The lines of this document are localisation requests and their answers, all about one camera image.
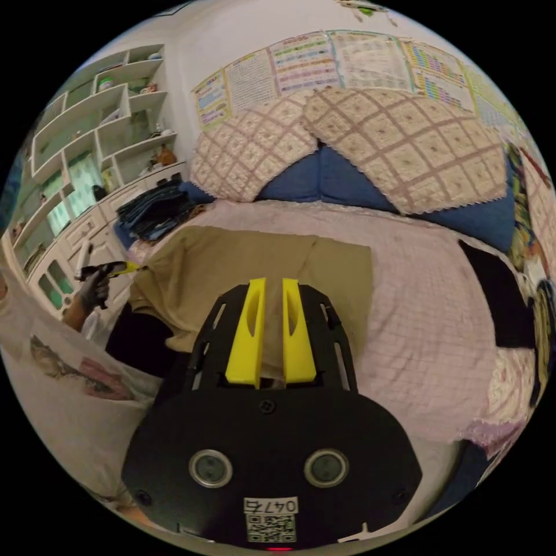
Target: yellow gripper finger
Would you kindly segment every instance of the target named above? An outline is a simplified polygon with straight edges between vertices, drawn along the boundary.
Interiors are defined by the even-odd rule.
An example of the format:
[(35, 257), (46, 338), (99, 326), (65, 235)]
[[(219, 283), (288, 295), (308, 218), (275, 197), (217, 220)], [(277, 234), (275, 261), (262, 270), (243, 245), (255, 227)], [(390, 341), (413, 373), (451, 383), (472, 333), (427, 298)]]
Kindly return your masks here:
[(313, 382), (316, 375), (299, 282), (282, 280), (283, 359), (286, 384)]
[(265, 327), (266, 278), (249, 282), (226, 368), (226, 380), (259, 388)]

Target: educational chart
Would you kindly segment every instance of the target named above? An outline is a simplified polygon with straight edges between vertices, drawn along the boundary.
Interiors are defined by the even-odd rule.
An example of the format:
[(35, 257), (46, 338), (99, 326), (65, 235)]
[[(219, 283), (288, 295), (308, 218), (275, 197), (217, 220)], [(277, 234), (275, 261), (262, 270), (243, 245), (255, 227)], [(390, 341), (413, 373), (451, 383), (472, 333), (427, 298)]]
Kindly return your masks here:
[(469, 84), (463, 68), (454, 56), (413, 41), (404, 41), (401, 47), (419, 92), (475, 113)]
[(343, 87), (412, 91), (398, 40), (363, 31), (327, 31)]
[(295, 36), (268, 50), (280, 95), (339, 85), (334, 52), (323, 32)]
[(473, 99), (466, 85), (447, 81), (425, 69), (414, 69), (413, 77), (416, 88), (429, 98), (474, 113)]
[(201, 129), (216, 125), (230, 115), (228, 90), (222, 70), (212, 74), (193, 90)]
[(478, 71), (469, 67), (463, 67), (467, 81), (469, 82), (475, 110), (481, 120), (490, 126), (499, 128), (515, 128), (517, 120), (515, 110), (506, 101), (502, 93), (490, 80)]
[(415, 42), (403, 42), (402, 48), (411, 68), (426, 70), (447, 81), (467, 86), (459, 61), (442, 50)]
[(224, 75), (232, 115), (278, 96), (268, 49), (257, 50), (227, 65)]

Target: screw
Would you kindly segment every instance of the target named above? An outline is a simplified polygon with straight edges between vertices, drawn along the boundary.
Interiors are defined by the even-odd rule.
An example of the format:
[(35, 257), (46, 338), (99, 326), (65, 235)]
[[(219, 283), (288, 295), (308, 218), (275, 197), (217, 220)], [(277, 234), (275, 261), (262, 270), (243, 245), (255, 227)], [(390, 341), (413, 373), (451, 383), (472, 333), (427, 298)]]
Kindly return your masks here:
[(152, 504), (152, 498), (145, 491), (137, 491), (136, 498), (142, 506), (150, 506)]
[(265, 415), (271, 414), (276, 409), (276, 404), (272, 400), (262, 400), (259, 402), (259, 410)]
[(394, 496), (392, 496), (392, 501), (394, 502), (395, 506), (398, 506), (399, 504), (403, 504), (405, 502), (406, 497), (407, 497), (407, 492), (403, 488), (403, 489), (397, 491), (394, 494)]

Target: pillow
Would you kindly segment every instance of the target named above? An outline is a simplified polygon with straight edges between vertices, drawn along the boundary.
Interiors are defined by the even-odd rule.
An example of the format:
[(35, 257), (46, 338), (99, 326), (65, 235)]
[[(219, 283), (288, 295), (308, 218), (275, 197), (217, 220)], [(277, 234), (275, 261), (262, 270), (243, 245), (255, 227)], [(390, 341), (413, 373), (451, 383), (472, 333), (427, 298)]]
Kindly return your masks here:
[(398, 213), (365, 174), (326, 145), (320, 151), (319, 188), (326, 203)]
[[(324, 202), (398, 214), (396, 207), (363, 173), (330, 147), (322, 147), (320, 162), (320, 191)], [(506, 196), (501, 199), (439, 210), (416, 218), (474, 237), (507, 253), (514, 234), (514, 193), (508, 185)]]
[(187, 193), (195, 204), (208, 204), (214, 201), (214, 197), (199, 189), (194, 183), (184, 181), (178, 188), (182, 193)]
[(458, 108), (389, 89), (315, 90), (303, 125), (338, 151), (402, 214), (506, 194), (498, 134)]
[(257, 104), (197, 142), (191, 181), (220, 199), (251, 202), (286, 168), (317, 150), (317, 140), (301, 125), (312, 91)]
[(320, 200), (319, 155), (318, 152), (314, 152), (286, 168), (263, 188), (256, 200), (296, 203), (312, 203)]

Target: wall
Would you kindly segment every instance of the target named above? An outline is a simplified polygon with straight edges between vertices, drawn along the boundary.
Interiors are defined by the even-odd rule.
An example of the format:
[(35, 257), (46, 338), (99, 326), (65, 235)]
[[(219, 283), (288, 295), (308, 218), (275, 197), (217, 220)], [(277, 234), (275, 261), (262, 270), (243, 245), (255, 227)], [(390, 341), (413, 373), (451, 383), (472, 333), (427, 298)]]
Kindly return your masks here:
[(191, 90), (221, 67), (291, 36), (324, 29), (392, 34), (439, 47), (475, 66), (436, 33), (398, 14), (363, 17), (334, 0), (197, 0), (177, 14), (156, 17), (107, 45), (92, 60), (150, 43), (164, 43), (174, 127), (186, 159), (195, 146), (199, 124)]

